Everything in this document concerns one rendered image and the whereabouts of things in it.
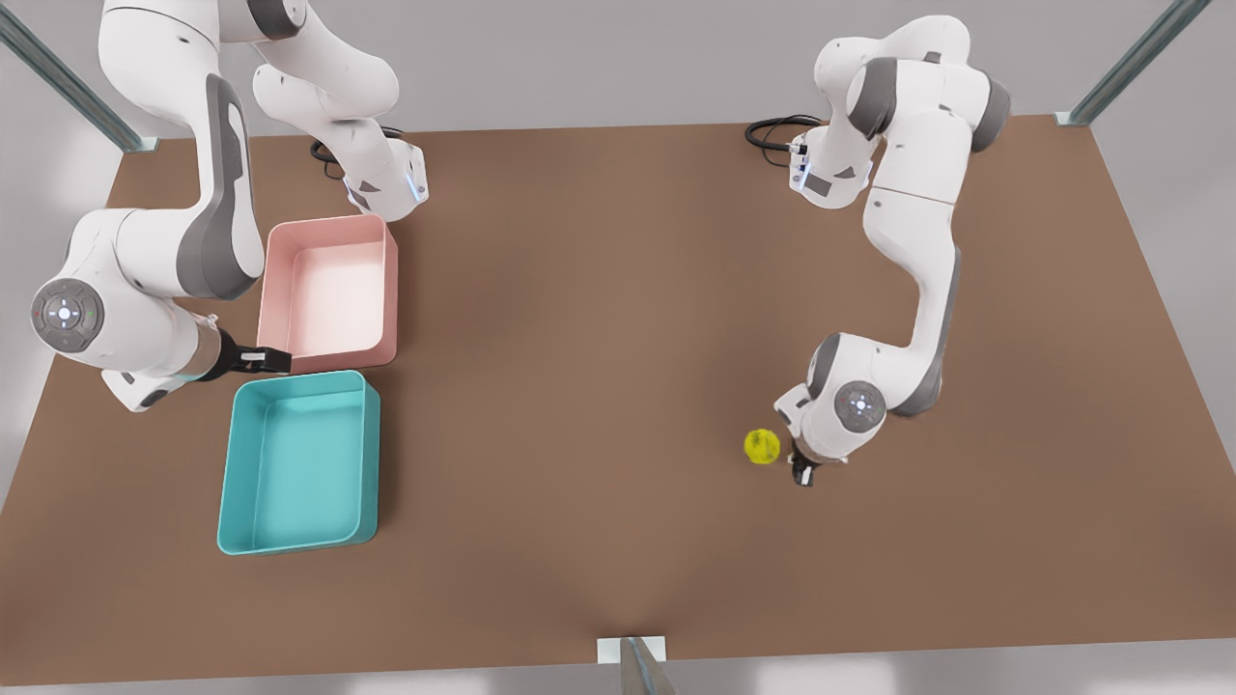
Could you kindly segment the pink rectangular tray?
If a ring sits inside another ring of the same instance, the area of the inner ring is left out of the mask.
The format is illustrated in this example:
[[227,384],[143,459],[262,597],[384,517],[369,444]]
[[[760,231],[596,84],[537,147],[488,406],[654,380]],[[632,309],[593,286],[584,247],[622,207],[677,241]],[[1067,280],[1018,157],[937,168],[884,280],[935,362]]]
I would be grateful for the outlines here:
[[398,351],[399,249],[382,216],[282,223],[267,237],[261,348],[290,371],[379,369]]

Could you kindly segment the teal rectangular tray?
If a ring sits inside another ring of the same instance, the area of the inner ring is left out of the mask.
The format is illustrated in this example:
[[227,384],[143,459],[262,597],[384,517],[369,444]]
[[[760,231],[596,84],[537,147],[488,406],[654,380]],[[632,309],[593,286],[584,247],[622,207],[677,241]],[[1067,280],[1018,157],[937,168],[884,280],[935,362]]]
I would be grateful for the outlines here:
[[379,527],[379,393],[358,371],[236,391],[216,544],[229,556],[341,548]]

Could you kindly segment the silver frame post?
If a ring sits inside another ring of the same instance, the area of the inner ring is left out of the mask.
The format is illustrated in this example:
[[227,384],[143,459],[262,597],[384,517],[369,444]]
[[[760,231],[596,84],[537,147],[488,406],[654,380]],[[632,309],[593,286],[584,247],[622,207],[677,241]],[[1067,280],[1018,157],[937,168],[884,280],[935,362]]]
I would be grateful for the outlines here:
[[676,688],[662,669],[662,664],[667,660],[665,637],[599,638],[596,647],[597,664],[619,667],[620,695],[677,695]]
[[66,62],[49,49],[22,19],[1,4],[0,42],[121,153],[154,153],[158,139],[143,137],[129,127],[129,122],[98,96],[75,70],[70,70],[70,67],[66,66]]
[[1130,45],[1115,66],[1086,92],[1086,96],[1082,96],[1082,101],[1077,101],[1070,110],[1053,114],[1056,124],[1062,127],[1090,127],[1211,2],[1213,0],[1170,0],[1166,11]]

